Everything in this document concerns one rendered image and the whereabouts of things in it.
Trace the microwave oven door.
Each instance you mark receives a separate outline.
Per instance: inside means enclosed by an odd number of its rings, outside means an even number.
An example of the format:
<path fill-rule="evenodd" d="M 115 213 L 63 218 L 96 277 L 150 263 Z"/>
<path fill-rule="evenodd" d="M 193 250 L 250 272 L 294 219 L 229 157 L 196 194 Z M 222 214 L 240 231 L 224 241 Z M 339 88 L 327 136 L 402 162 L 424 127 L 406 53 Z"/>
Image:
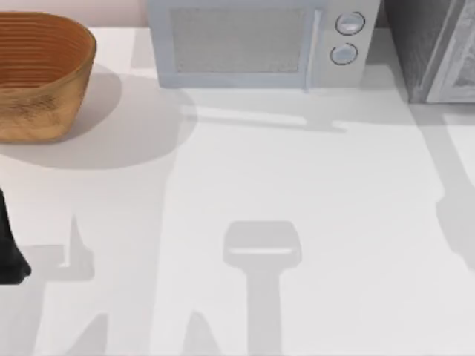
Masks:
<path fill-rule="evenodd" d="M 146 0 L 164 88 L 309 88 L 326 0 Z"/>

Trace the pale microwave oven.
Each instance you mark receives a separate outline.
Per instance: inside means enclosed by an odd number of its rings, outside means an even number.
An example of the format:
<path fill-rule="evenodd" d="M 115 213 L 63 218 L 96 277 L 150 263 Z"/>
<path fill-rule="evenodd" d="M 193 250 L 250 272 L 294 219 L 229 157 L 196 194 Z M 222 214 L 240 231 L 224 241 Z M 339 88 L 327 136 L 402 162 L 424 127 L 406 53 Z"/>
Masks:
<path fill-rule="evenodd" d="M 359 85 L 366 65 L 381 0 L 326 0 L 321 13 L 318 42 L 313 64 L 312 83 L 316 88 L 352 88 Z M 360 12 L 366 19 L 363 30 L 354 36 L 342 36 L 335 21 L 342 13 Z M 358 48 L 358 58 L 350 65 L 332 63 L 330 51 L 344 43 Z"/>

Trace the round microwave knob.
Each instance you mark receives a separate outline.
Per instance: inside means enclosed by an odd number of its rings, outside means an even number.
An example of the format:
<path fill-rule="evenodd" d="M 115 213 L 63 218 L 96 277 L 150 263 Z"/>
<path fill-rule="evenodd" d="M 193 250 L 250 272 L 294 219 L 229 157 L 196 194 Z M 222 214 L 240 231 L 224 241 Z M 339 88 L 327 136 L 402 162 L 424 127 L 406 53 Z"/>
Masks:
<path fill-rule="evenodd" d="M 352 64 L 358 58 L 358 48 L 351 43 L 344 43 L 334 47 L 330 51 L 330 59 L 333 64 L 345 66 Z"/>
<path fill-rule="evenodd" d="M 360 12 L 342 13 L 335 21 L 335 29 L 342 36 L 354 36 L 363 30 L 365 22 Z"/>

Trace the brown wooden basket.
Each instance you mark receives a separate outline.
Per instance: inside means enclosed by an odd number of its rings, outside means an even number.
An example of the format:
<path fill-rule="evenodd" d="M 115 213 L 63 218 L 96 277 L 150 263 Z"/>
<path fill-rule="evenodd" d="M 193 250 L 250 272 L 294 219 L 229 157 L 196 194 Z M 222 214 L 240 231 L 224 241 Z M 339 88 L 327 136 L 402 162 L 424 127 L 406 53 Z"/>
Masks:
<path fill-rule="evenodd" d="M 92 32 L 73 19 L 0 11 L 0 143 L 51 142 L 67 134 L 96 49 Z"/>

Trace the grey cabinet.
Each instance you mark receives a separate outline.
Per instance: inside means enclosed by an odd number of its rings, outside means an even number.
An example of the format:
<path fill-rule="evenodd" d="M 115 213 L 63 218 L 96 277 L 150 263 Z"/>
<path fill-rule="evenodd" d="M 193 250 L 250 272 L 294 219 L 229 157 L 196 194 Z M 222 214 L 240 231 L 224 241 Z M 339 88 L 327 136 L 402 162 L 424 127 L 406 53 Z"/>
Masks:
<path fill-rule="evenodd" d="M 408 101 L 475 104 L 475 0 L 384 0 Z"/>

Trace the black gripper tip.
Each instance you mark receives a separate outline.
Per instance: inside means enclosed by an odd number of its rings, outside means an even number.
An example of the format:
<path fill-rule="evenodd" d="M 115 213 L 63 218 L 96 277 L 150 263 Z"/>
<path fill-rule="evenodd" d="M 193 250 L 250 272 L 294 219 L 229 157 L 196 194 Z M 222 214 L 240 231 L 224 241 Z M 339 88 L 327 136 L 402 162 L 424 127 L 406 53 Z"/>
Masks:
<path fill-rule="evenodd" d="M 13 237 L 4 193 L 0 189 L 0 285 L 19 285 L 31 272 Z"/>

